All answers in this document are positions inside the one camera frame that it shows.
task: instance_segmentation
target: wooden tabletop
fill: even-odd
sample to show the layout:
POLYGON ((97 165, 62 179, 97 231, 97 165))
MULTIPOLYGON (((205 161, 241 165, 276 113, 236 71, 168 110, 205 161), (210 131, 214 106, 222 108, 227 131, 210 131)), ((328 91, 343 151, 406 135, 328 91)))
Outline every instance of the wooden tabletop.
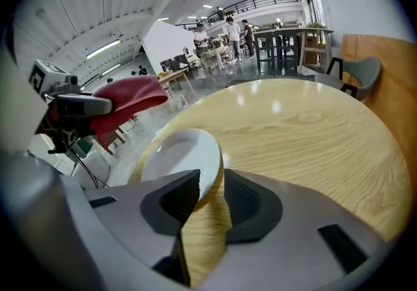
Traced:
POLYGON ((181 76, 185 71, 187 71, 187 69, 182 69, 182 70, 178 70, 178 71, 174 71, 172 74, 166 75, 164 77, 161 77, 159 79, 159 82, 161 84, 167 83, 168 81, 171 81, 172 79, 178 78, 179 76, 181 76))
POLYGON ((323 31, 325 34, 330 34, 333 33, 334 31, 332 31, 331 29, 325 29, 325 28, 314 28, 314 27, 303 27, 303 28, 299 28, 299 27, 293 27, 293 28, 280 28, 280 29, 267 29, 265 31, 259 31, 259 32, 254 32, 254 34, 262 34, 262 33, 271 33, 271 32, 279 32, 279 31, 297 31, 297 32, 318 32, 318 31, 323 31))
POLYGON ((140 157, 129 183, 140 181, 154 147, 183 128, 207 130, 223 157, 214 187, 182 229, 193 286, 225 252, 231 222, 223 198, 224 167, 316 189, 385 240, 407 222, 410 179, 395 139, 365 105, 332 87, 266 79, 211 94, 165 126, 140 157))

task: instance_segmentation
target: gray chair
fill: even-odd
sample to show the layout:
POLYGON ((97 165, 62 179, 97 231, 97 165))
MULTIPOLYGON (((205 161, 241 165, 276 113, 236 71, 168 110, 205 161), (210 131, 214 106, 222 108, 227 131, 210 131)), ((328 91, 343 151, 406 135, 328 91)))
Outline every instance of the gray chair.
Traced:
POLYGON ((358 62, 344 61, 343 59, 333 57, 327 72, 316 75, 314 81, 334 87, 342 92, 349 90, 353 98, 362 100, 371 92, 380 72, 381 64, 377 57, 366 57, 358 62), (335 62, 339 62, 339 78, 330 75, 335 62), (343 71, 356 78, 361 86, 356 87, 343 82, 343 71))

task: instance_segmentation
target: black cable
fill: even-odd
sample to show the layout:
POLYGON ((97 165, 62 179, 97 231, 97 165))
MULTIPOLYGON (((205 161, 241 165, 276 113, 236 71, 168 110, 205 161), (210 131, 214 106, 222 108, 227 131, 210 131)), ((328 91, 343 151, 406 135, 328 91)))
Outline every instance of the black cable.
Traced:
POLYGON ((109 185, 107 185, 105 182, 101 181, 99 178, 97 178, 97 176, 95 176, 90 170, 89 168, 86 166, 86 164, 84 164, 84 162, 79 158, 79 156, 71 149, 71 151, 75 154, 77 160, 79 161, 79 163, 84 167, 84 169, 89 173, 89 175, 91 176, 91 178, 94 178, 97 181, 101 182, 102 184, 104 184, 105 186, 107 186, 108 188, 110 188, 109 185))
POLYGON ((87 171, 87 174, 90 176, 91 180, 93 180, 93 184, 94 184, 95 188, 98 189, 98 182, 96 181, 96 179, 94 179, 94 175, 90 172, 89 169, 85 168, 85 166, 81 162, 81 159, 78 157, 78 155, 72 149, 71 149, 71 151, 75 155, 75 157, 77 158, 77 160, 81 164, 81 166, 83 166, 83 168, 87 171))

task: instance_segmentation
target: white shirt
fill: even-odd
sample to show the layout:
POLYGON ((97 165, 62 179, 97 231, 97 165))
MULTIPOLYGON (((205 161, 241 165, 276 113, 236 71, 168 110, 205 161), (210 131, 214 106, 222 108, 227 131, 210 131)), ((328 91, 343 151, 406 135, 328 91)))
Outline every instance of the white shirt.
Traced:
POLYGON ((227 32, 229 33, 230 41, 239 41, 240 40, 240 27, 237 23, 232 25, 227 24, 227 32))
MULTIPOLYGON (((196 41, 202 41, 205 38, 208 38, 206 31, 202 31, 202 32, 195 32, 194 33, 194 40, 196 41)), ((202 44, 199 45, 199 47, 208 47, 209 45, 207 44, 207 42, 203 42, 202 44)))

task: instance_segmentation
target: balcony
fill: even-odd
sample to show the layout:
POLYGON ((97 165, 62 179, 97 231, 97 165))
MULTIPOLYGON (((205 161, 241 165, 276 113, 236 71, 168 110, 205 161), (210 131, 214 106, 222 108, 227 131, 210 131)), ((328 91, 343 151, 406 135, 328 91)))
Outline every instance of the balcony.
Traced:
MULTIPOLYGON (((247 12, 262 12, 267 8, 280 7, 281 5, 289 3, 299 3, 299 0, 244 0, 225 7, 221 12, 211 14, 207 19, 203 19, 199 21, 199 23, 202 23, 205 29, 209 29, 215 25, 219 25, 222 21, 224 22, 227 16, 246 16, 245 13, 247 12)), ((177 26, 193 31, 197 27, 197 22, 182 23, 177 26)))

